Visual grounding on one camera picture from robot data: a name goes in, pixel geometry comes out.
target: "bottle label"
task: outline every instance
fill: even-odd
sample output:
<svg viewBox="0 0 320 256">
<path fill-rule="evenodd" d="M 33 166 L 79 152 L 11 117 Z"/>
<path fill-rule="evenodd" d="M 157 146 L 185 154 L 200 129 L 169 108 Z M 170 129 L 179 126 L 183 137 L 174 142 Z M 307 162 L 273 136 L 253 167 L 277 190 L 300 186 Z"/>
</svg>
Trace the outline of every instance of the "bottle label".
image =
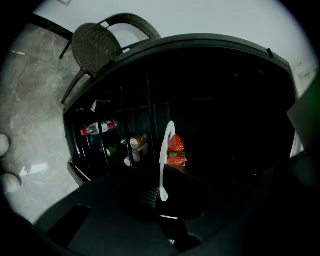
<svg viewBox="0 0 320 256">
<path fill-rule="evenodd" d="M 106 125 L 108 126 L 108 131 L 114 130 L 116 127 L 116 124 L 113 121 L 106 121 Z"/>
<path fill-rule="evenodd" d="M 106 122 L 101 122 L 101 126 L 102 126 L 102 133 L 105 133 L 108 131 L 108 124 Z"/>
<path fill-rule="evenodd" d="M 146 142 L 146 140 L 149 138 L 149 136 L 146 132 L 142 133 L 140 136 L 141 136 L 141 140 L 143 142 Z"/>
<path fill-rule="evenodd" d="M 148 153 L 149 151 L 149 144 L 145 143 L 142 147 L 139 147 L 136 151 L 139 153 L 140 158 L 143 158 L 145 154 Z"/>
</svg>

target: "gray tile floor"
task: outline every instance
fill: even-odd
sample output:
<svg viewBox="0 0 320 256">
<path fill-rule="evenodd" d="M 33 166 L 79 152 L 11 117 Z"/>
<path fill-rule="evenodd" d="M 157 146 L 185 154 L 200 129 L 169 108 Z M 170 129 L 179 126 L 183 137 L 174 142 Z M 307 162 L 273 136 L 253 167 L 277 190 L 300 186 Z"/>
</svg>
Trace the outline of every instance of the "gray tile floor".
<svg viewBox="0 0 320 256">
<path fill-rule="evenodd" d="M 32 223 L 78 187 L 67 171 L 70 155 L 60 100 L 80 68 L 71 48 L 59 59 L 66 44 L 66 39 L 28 24 L 0 75 L 0 134 L 10 139 L 0 169 L 20 176 L 20 190 L 7 198 Z"/>
</svg>

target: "chair backrest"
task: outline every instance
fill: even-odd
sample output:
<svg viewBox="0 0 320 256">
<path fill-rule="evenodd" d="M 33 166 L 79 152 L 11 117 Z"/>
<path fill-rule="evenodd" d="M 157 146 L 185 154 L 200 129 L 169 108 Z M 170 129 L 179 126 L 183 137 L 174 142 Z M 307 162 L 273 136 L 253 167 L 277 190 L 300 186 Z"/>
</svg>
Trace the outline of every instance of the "chair backrest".
<svg viewBox="0 0 320 256">
<path fill-rule="evenodd" d="M 133 49 L 147 42 L 155 41 L 161 38 L 159 33 L 149 22 L 132 13 L 119 13 L 104 19 L 103 21 L 99 22 L 99 24 L 102 24 L 104 22 L 107 22 L 109 24 L 109 27 L 115 24 L 121 24 L 121 23 L 129 24 L 141 30 L 143 33 L 146 34 L 147 37 L 149 37 L 149 39 L 128 45 L 122 48 L 122 50 Z"/>
</svg>

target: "red strawberry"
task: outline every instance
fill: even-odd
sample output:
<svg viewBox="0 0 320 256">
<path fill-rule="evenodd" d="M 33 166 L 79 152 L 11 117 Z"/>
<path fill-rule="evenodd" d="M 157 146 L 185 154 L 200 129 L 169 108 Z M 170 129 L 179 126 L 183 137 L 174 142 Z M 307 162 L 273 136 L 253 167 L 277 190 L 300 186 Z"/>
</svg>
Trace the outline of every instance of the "red strawberry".
<svg viewBox="0 0 320 256">
<path fill-rule="evenodd" d="M 186 158 L 183 155 L 176 154 L 174 157 L 168 156 L 167 163 L 169 165 L 180 166 L 186 161 Z"/>
<path fill-rule="evenodd" d="M 173 135 L 169 140 L 168 149 L 172 152 L 180 152 L 185 149 L 184 143 L 178 134 Z"/>
</svg>

